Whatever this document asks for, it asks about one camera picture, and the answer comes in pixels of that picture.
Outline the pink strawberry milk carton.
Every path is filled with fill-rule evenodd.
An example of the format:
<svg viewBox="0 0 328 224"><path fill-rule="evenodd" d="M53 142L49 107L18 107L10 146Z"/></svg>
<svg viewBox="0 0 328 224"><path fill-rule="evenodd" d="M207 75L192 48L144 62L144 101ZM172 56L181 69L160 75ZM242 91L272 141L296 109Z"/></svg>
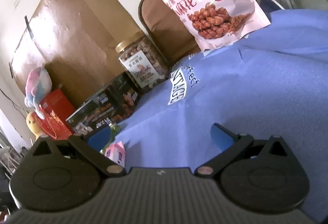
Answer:
<svg viewBox="0 0 328 224"><path fill-rule="evenodd" d="M125 168L126 151L122 141L109 145L105 150L105 156Z"/></svg>

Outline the green snack bag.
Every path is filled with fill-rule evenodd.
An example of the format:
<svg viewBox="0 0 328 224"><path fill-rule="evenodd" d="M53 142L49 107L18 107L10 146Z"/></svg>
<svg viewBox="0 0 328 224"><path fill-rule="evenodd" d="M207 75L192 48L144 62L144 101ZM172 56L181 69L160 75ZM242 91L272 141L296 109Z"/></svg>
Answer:
<svg viewBox="0 0 328 224"><path fill-rule="evenodd" d="M109 127L111 129L111 134L109 137L109 141L105 144L105 146L100 151L101 154L105 155L106 149L113 143L115 140L115 137L120 133L121 127L118 124L109 124Z"/></svg>

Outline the red gift box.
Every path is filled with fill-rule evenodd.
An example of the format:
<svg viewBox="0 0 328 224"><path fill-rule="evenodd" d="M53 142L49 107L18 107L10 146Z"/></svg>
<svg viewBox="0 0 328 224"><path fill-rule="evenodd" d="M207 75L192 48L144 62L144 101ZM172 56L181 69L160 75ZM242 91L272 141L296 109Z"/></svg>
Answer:
<svg viewBox="0 0 328 224"><path fill-rule="evenodd" d="M66 140L73 134L66 119L75 112L75 108L61 89L55 89L42 100L40 111L44 114L41 128L53 140Z"/></svg>

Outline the black storage box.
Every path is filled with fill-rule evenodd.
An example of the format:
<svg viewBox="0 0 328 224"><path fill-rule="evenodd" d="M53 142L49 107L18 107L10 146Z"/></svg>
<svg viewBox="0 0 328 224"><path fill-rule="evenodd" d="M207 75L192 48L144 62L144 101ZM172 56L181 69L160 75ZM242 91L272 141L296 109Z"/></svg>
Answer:
<svg viewBox="0 0 328 224"><path fill-rule="evenodd" d="M66 119L66 123L74 132L89 134L104 125L118 124L129 118L140 98L128 73L121 73L90 96Z"/></svg>

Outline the yellow plush toy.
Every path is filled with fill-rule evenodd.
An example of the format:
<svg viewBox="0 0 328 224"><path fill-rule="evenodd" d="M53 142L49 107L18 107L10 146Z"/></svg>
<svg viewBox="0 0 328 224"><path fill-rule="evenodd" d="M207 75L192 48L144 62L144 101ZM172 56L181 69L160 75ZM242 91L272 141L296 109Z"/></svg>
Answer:
<svg viewBox="0 0 328 224"><path fill-rule="evenodd" d="M26 124L27 124L29 130L32 132L32 134L35 135L36 140L38 140L41 136L46 135L44 130L38 124L36 114L34 112L27 114Z"/></svg>

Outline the blue printed cloth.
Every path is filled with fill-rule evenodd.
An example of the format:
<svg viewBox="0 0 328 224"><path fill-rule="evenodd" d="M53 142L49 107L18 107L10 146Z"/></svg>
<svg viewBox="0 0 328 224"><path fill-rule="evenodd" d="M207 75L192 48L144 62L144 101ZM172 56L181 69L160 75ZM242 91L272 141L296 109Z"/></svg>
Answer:
<svg viewBox="0 0 328 224"><path fill-rule="evenodd" d="M327 12L279 10L268 27L180 61L121 123L125 167L188 167L219 154L218 123L256 139L280 135L310 179L303 210L327 216Z"/></svg>

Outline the pink blue plush toy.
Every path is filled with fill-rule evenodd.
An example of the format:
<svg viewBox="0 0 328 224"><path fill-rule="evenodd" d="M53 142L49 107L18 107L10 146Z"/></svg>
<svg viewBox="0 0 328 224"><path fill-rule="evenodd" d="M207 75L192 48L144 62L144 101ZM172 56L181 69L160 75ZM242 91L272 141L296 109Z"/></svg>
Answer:
<svg viewBox="0 0 328 224"><path fill-rule="evenodd" d="M51 90L52 81L44 64L30 71L25 87L26 97L24 98L24 104L26 107L33 107L38 117L42 120L45 119L45 116L40 110L40 104Z"/></svg>

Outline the nut jar with gold lid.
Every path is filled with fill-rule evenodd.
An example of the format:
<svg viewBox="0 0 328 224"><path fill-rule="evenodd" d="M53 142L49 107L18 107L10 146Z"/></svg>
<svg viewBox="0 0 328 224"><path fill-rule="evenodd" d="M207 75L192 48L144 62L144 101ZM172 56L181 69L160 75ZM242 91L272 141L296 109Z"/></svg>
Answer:
<svg viewBox="0 0 328 224"><path fill-rule="evenodd" d="M163 56L142 31L121 41L115 50L119 62L143 93L167 80L169 70Z"/></svg>

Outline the large brown cardboard panel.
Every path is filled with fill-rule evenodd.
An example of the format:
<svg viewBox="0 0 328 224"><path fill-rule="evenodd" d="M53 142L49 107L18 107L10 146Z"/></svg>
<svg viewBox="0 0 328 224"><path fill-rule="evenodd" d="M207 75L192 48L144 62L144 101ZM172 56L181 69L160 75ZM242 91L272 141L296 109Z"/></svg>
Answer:
<svg viewBox="0 0 328 224"><path fill-rule="evenodd" d="M115 48L139 29L118 0L40 0L13 54L14 80L24 91L30 71L44 66L79 106L123 72Z"/></svg>

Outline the brown wooden chair back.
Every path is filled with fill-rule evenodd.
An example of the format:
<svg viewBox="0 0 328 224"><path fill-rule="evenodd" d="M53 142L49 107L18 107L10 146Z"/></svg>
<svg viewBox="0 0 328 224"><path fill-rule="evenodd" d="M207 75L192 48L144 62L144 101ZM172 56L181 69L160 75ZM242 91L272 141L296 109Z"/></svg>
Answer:
<svg viewBox="0 0 328 224"><path fill-rule="evenodd" d="M138 16L169 64L173 65L179 59L201 51L194 36L162 0L141 0ZM246 20L247 16L242 15L229 17L225 21L226 26L230 25L225 38L235 40L233 38L237 35L243 37L241 32Z"/></svg>

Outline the pink fried-dough snack bag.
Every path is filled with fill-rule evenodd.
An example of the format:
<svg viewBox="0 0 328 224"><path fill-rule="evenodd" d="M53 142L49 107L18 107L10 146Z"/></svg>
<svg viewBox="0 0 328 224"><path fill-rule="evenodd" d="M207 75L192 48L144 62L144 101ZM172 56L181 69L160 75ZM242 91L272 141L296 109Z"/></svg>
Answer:
<svg viewBox="0 0 328 224"><path fill-rule="evenodd" d="M271 23L256 0L162 0L201 51L218 49Z"/></svg>

